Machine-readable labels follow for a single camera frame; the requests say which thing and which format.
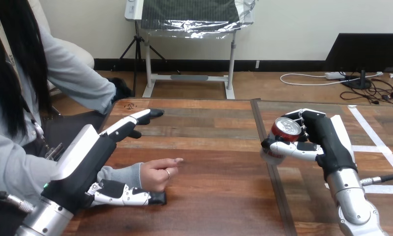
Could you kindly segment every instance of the sweatshirt sleeve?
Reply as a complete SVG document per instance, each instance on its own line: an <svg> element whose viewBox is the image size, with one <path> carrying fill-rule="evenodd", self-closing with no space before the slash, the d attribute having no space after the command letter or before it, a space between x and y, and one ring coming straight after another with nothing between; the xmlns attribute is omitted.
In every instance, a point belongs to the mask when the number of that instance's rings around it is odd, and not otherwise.
<svg viewBox="0 0 393 236"><path fill-rule="evenodd" d="M0 191L35 202L55 168L56 162L27 155L21 146L0 134Z"/></svg>
<svg viewBox="0 0 393 236"><path fill-rule="evenodd" d="M39 27L49 81L81 105L106 113L115 95L115 85L81 62L45 29Z"/></svg>

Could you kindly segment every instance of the black baseboard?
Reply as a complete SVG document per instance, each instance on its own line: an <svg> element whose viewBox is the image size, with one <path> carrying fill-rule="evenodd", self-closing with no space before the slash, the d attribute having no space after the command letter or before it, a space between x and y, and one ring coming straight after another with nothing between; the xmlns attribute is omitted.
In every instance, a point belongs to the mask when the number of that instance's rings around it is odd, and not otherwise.
<svg viewBox="0 0 393 236"><path fill-rule="evenodd" d="M309 72L325 71L324 60L261 60L256 68L256 60L236 60L234 71L258 72ZM95 59L95 70L134 71L134 59ZM151 60L151 69L158 71L228 71L229 60ZM139 63L138 71L146 71L144 60Z"/></svg>

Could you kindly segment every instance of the can lid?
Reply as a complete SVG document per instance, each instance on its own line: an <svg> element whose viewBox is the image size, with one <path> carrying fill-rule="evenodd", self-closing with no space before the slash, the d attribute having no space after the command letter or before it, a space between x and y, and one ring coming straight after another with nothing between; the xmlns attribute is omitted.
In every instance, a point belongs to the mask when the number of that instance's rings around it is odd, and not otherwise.
<svg viewBox="0 0 393 236"><path fill-rule="evenodd" d="M277 128L285 134L299 135L302 131L301 126L298 123L286 117L278 118L275 121L275 124Z"/></svg>

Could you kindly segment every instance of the soda can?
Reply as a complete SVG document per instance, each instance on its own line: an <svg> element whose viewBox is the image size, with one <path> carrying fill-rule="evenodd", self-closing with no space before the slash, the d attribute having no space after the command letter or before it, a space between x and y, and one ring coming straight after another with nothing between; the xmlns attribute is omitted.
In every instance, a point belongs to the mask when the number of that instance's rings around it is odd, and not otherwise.
<svg viewBox="0 0 393 236"><path fill-rule="evenodd" d="M273 123L267 138L295 142L299 138L301 131L301 126L298 123L292 119L280 117ZM286 158L285 155L273 153L268 148L262 148L260 150L260 155L270 165L279 165Z"/></svg>

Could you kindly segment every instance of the robotic hand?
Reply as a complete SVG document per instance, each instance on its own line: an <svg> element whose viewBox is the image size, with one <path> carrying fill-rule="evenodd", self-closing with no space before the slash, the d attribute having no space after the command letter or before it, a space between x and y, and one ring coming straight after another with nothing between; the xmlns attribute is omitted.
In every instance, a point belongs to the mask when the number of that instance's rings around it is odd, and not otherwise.
<svg viewBox="0 0 393 236"><path fill-rule="evenodd" d="M369 180L359 179L341 117L328 118L325 113L310 109L297 110L283 117L300 126L299 138L297 142L288 142L281 136L273 139L269 135L262 142L264 159L291 156L316 161L324 170L324 179L337 206L341 231L347 236L386 236L380 227L376 207L365 196L363 185L369 185Z"/></svg>
<svg viewBox="0 0 393 236"><path fill-rule="evenodd" d="M51 182L44 186L36 206L15 196L1 193L0 198L16 205L28 215L17 236L59 236L80 209L94 204L144 206L166 204L165 193L147 192L112 180L97 181L97 174L114 152L116 143L126 137L140 138L134 131L138 124L163 115L161 110L147 109L127 116L97 134L86 125L60 160Z"/></svg>

